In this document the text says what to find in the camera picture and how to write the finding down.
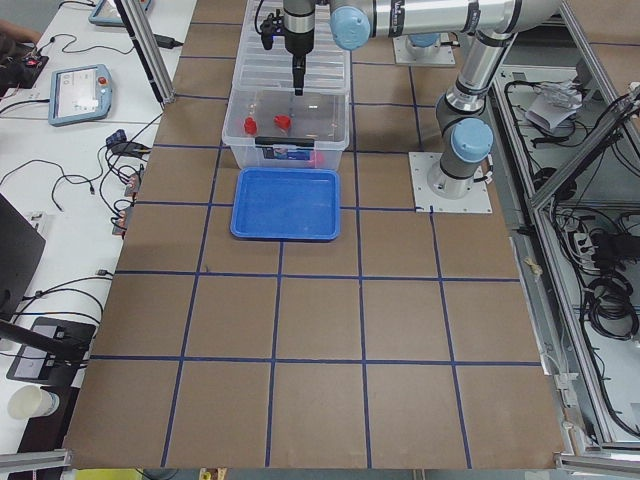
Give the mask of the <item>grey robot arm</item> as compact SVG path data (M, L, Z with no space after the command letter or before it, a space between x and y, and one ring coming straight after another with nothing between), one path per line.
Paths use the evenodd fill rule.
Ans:
M469 38L456 80L436 104L444 151L427 174L434 194L452 200L466 196L494 142L480 115L498 67L516 35L549 19L559 2L330 1L327 5L333 40L346 51L372 38L388 37L402 50L398 62L442 66L442 55L451 52L443 35Z

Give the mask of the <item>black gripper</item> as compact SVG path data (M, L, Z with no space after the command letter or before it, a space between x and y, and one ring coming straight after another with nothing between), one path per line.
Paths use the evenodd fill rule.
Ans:
M293 88L296 96L304 94L306 55L314 45L314 13L284 13L284 37L286 50L292 57Z

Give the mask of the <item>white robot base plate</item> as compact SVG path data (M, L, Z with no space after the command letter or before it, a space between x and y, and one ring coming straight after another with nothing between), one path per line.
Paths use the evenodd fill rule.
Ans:
M422 213L493 213L488 192L491 180L481 167L469 179L456 180L441 170L438 152L410 152L409 170L415 210Z

